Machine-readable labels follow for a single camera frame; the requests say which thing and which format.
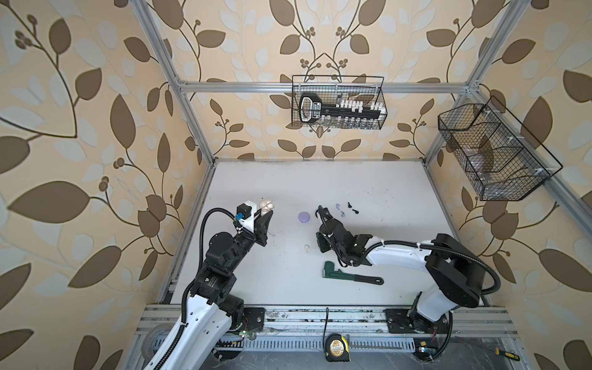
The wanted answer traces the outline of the white earbud charging case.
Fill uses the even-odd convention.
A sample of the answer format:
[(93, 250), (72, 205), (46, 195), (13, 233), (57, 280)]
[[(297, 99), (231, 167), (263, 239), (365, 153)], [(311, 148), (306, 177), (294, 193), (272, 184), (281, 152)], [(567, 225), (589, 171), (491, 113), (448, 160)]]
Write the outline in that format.
[(261, 212), (261, 216), (273, 211), (274, 205), (271, 200), (262, 200), (259, 203), (259, 211)]

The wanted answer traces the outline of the purple round charging case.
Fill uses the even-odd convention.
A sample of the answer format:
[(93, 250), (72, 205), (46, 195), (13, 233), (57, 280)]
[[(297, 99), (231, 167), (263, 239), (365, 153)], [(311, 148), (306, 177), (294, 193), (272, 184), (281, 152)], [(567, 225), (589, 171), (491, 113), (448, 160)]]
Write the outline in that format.
[(311, 220), (311, 216), (310, 216), (310, 214), (308, 212), (303, 211), (303, 212), (301, 212), (298, 215), (298, 220), (301, 223), (305, 224), (305, 223), (308, 223)]

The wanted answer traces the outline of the purple earbud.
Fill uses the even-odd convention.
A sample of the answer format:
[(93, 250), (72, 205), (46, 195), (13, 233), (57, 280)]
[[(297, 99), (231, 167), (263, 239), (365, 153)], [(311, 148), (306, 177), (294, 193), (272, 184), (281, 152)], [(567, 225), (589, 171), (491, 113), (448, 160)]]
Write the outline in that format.
[(342, 207), (339, 203), (335, 205), (335, 208), (340, 212), (341, 217), (345, 217), (345, 211), (342, 210)]

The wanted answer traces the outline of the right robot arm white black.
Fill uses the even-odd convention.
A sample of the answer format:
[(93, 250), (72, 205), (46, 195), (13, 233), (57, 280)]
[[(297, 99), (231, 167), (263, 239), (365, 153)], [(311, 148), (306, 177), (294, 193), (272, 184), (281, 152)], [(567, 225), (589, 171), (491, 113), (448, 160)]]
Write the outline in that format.
[(403, 330), (432, 333), (443, 319), (451, 327), (455, 309), (477, 308), (483, 296), (501, 287), (496, 271), (448, 234), (421, 242), (384, 240), (352, 234), (323, 206), (315, 216), (320, 223), (316, 233), (320, 251), (333, 251), (342, 268), (395, 266), (427, 273), (433, 279), (430, 289), (417, 294), (407, 313), (393, 319)]

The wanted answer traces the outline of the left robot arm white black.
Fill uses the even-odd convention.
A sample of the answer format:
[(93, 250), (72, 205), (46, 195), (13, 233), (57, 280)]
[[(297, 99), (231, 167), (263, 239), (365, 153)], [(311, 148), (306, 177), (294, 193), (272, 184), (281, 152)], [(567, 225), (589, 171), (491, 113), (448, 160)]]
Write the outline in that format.
[[(234, 272), (254, 245), (267, 244), (273, 208), (269, 201), (247, 201), (234, 213), (223, 208), (206, 212), (199, 230), (197, 273), (183, 291), (179, 319), (146, 369), (199, 369), (219, 340), (242, 326), (244, 300), (231, 294)], [(207, 222), (216, 213), (232, 220), (235, 234), (219, 232), (205, 248)]]

